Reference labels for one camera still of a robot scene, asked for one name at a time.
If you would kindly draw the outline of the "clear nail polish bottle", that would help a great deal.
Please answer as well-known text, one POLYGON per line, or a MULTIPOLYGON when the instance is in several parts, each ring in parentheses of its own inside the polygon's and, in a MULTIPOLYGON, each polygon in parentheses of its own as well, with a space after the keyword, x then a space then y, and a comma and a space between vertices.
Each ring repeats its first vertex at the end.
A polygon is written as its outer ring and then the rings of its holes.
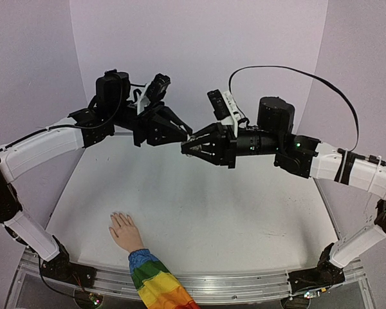
POLYGON ((208 152, 203 149, 203 145, 198 144, 196 140, 191 142, 183 142, 181 144, 181 153, 187 156, 195 156, 198 158, 208 155, 208 152))

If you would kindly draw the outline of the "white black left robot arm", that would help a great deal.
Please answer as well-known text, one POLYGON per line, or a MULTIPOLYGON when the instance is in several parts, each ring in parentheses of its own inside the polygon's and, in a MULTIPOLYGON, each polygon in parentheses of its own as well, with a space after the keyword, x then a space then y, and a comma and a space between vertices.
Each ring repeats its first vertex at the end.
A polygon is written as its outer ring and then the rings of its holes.
POLYGON ((96 93, 88 107, 0 146, 0 224, 16 242, 40 257, 43 277, 90 288, 96 270, 70 260, 65 246, 23 207, 13 182, 52 158, 102 142, 117 127, 130 130, 136 146, 186 141, 192 129, 163 101, 169 85, 170 78, 162 74, 136 86, 128 73, 107 71, 96 80, 96 93))

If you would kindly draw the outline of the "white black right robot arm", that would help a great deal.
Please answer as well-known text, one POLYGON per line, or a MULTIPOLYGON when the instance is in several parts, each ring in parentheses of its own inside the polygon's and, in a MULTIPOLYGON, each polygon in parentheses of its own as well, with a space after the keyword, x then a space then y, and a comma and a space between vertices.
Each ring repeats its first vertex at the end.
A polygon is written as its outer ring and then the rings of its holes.
POLYGON ((231 93, 211 91, 208 97, 216 122, 182 143, 184 155, 230 169, 235 167, 239 156, 273 155, 274 165, 290 174, 332 180, 379 198, 375 219, 352 236, 328 245, 316 267, 292 271, 288 275, 294 295, 311 295, 315 290, 343 283, 344 268, 386 239, 386 161, 337 148, 316 138, 294 135, 295 108, 281 98, 260 99, 256 126, 243 128, 231 93))

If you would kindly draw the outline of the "rainbow striped sleeve forearm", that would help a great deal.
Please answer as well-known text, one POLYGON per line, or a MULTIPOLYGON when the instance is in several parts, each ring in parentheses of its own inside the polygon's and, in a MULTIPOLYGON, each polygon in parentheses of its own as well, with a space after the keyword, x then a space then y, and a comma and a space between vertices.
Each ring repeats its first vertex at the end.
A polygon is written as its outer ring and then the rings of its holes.
POLYGON ((199 308, 183 285, 148 249, 129 254, 129 270, 134 287, 148 309, 199 308))

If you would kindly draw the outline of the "mannequin hand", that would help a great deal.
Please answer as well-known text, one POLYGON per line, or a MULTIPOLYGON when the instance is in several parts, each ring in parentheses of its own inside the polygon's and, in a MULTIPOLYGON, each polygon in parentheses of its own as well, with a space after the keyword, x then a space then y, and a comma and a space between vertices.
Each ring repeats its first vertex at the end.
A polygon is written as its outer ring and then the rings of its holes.
POLYGON ((120 248, 128 253, 146 249, 141 234, 130 215, 114 212, 110 218, 112 226, 109 227, 109 231, 120 248))

